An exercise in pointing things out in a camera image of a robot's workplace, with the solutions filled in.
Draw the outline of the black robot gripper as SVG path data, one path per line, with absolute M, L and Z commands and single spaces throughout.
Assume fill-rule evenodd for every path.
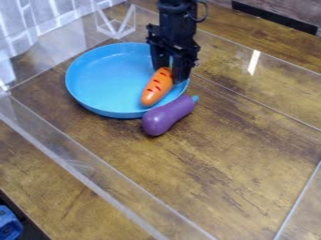
M 149 24 L 148 43 L 156 70 L 170 65 L 173 82 L 192 75 L 200 46 L 193 37 L 197 30 L 197 0 L 158 0 L 160 24 Z

